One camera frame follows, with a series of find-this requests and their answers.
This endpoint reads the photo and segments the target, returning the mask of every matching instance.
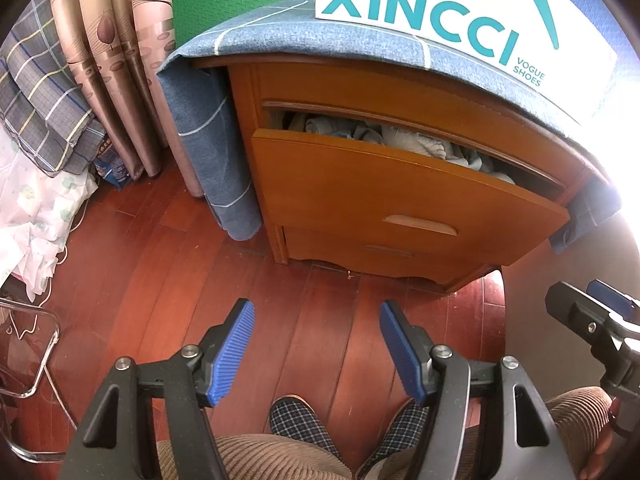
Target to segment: checkered shoe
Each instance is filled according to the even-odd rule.
[[[271,433],[315,444],[344,462],[328,431],[303,399],[285,396],[276,400],[269,411]]]
[[[376,462],[393,453],[417,446],[427,421],[427,413],[428,409],[422,410],[415,405],[413,399],[408,400],[391,421],[380,445],[356,472],[356,480],[364,478]]]

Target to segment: silver screw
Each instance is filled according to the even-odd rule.
[[[431,349],[431,354],[440,359],[448,359],[453,355],[453,352],[447,345],[436,345]]]
[[[130,357],[118,357],[116,359],[116,370],[128,370],[131,366],[131,358]]]
[[[196,357],[199,352],[200,348],[198,348],[198,345],[185,345],[182,347],[182,350],[180,350],[180,355],[187,359],[191,359],[192,357]]]
[[[515,357],[507,355],[502,358],[502,366],[507,368],[507,370],[515,370],[518,366],[520,366],[520,363]]]

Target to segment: dresser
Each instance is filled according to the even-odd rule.
[[[444,292],[508,266],[569,220],[594,160],[516,107],[438,73],[293,54],[195,59],[226,66],[277,262],[323,260],[416,276]],[[284,129],[292,112],[373,121],[450,140],[516,185],[388,146]]]

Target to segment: teal logo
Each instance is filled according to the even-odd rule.
[[[546,31],[551,39],[551,43],[557,50],[559,47],[558,34],[556,33],[556,26],[548,1],[533,0],[533,2],[535,3],[540,17],[543,20]],[[409,2],[409,0],[386,0],[385,9],[381,9],[381,0],[369,0],[367,17],[370,20],[379,20],[382,12],[383,21],[385,23],[393,24],[396,22],[396,16],[398,14],[398,10],[400,10],[412,29],[421,30],[426,18],[426,6],[427,0],[415,0],[414,2]],[[353,18],[362,17],[360,10],[356,8],[356,5],[352,0],[332,0],[322,11],[322,14],[333,14],[340,7],[344,7],[348,14]],[[460,32],[462,31],[447,30],[442,25],[442,15],[447,11],[457,12],[462,16],[466,16],[471,12],[471,10],[459,2],[446,0],[435,4],[428,15],[431,27],[439,37],[451,43],[460,43],[463,41],[460,36]],[[503,32],[505,30],[504,26],[495,18],[490,16],[476,17],[469,23],[466,29],[466,38],[469,44],[480,56],[489,58],[499,56],[498,63],[501,65],[507,65],[520,36],[519,33],[515,30],[510,30],[508,35],[506,35],[506,40],[503,44],[499,45],[496,52],[491,45],[482,44],[478,40],[478,32],[482,27],[490,27],[497,32]]]

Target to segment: wooden floor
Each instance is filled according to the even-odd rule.
[[[92,197],[46,304],[63,324],[50,369],[78,420],[118,356],[167,358],[198,342],[237,298],[247,297],[256,308],[254,335],[230,394],[211,412],[214,432],[268,431],[271,402],[298,394],[356,469],[405,399],[378,329],[383,300],[395,298],[412,323],[468,358],[495,361],[504,352],[499,274],[450,296],[428,288],[415,279],[350,276],[321,262],[278,265],[263,232],[248,242],[228,238],[206,203],[188,195],[170,161],[155,180],[122,192],[103,183]],[[18,321],[25,328],[33,322]],[[32,338],[46,333],[41,322]],[[35,353],[10,339],[8,365],[33,370]],[[162,402],[154,407],[157,431],[166,438]],[[18,442],[66,449],[73,430],[47,381],[18,408]],[[36,478],[52,479],[58,467],[33,470]]]

